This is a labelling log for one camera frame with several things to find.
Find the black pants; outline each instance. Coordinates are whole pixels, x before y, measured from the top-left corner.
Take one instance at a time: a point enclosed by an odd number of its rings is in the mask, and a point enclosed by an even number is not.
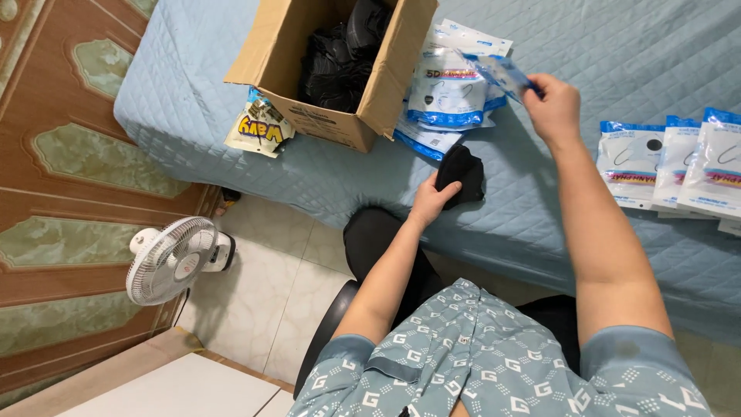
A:
[[[343,231],[345,256],[355,278],[365,277],[386,252],[402,221],[379,207],[358,210]],[[440,276],[421,249],[417,249],[409,284],[399,305],[392,328],[409,317],[428,298],[445,288]],[[567,295],[543,298],[517,309],[548,328],[561,343],[568,366],[579,373],[579,339],[576,335],[576,300]]]

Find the open cardboard box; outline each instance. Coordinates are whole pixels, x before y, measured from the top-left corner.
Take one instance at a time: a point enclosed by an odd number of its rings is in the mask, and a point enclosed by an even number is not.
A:
[[[437,8],[436,0],[383,1],[393,16],[357,113],[296,100],[309,35],[346,22],[356,0],[262,0],[224,81],[255,85],[299,133],[369,152],[378,135],[393,134]]]

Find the light blue quilted bedsheet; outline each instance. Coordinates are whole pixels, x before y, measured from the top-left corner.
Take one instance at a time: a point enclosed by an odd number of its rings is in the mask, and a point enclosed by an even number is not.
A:
[[[447,17],[514,40],[525,72],[582,91],[582,132],[599,121],[663,124],[706,105],[741,112],[738,0],[440,0]],[[116,100],[116,119],[164,170],[287,203],[341,228],[375,204],[405,216],[436,162],[379,138],[370,154],[297,137],[273,160],[222,144],[246,87],[222,83],[258,0],[160,0]],[[553,163],[514,103],[465,139],[485,164],[486,198],[443,213],[427,246],[493,272],[574,293]],[[741,239],[717,222],[626,211],[675,325],[741,345]]]

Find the patterned shirt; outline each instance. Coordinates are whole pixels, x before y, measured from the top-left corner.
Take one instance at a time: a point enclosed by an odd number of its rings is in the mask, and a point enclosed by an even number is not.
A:
[[[322,350],[288,417],[700,417],[710,410],[674,342],[637,326],[599,331],[582,375],[553,334],[458,279],[377,347],[359,335]]]

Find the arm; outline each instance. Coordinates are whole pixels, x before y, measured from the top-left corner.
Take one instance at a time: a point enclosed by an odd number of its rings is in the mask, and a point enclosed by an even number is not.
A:
[[[456,181],[438,192],[436,178],[437,171],[418,187],[409,217],[368,273],[333,338],[355,334],[377,344],[389,333],[409,282],[419,238],[444,204],[462,187],[461,182]]]
[[[551,150],[576,275],[579,344],[610,326],[643,326],[673,338],[659,286],[628,218],[615,203],[579,132],[579,91],[548,74],[529,76],[545,92],[523,96]]]

